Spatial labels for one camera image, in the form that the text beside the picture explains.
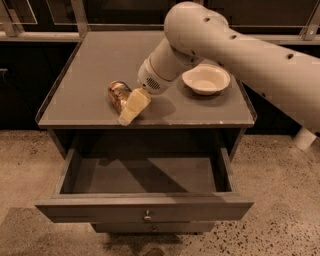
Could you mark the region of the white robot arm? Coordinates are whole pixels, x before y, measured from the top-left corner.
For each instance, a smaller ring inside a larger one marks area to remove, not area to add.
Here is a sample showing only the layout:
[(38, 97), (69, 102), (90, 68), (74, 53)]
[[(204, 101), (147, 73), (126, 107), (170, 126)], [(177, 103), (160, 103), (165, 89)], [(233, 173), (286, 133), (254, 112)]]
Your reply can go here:
[(320, 131), (320, 59), (232, 30), (226, 19), (194, 2), (173, 6), (165, 37), (138, 71), (119, 121), (128, 125), (184, 72), (204, 60), (220, 63), (236, 78), (305, 129)]

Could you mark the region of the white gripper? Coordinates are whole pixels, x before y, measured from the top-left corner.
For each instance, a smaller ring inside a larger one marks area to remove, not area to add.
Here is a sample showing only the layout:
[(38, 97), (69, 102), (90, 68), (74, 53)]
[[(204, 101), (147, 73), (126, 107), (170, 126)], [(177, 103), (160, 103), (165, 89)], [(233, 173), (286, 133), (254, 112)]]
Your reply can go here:
[(150, 94), (160, 95), (166, 91), (172, 85), (173, 78), (165, 61), (157, 62), (155, 58), (148, 57), (138, 71), (138, 83), (143, 88), (131, 92), (118, 118), (123, 126), (129, 125), (150, 104)]

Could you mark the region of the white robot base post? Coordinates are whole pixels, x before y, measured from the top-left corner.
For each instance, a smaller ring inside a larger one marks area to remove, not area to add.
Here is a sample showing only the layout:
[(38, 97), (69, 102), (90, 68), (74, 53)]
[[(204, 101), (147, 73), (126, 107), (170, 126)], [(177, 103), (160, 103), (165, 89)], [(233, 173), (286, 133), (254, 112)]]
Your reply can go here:
[(293, 143), (302, 151), (307, 150), (317, 136), (305, 128), (301, 128), (293, 138)]

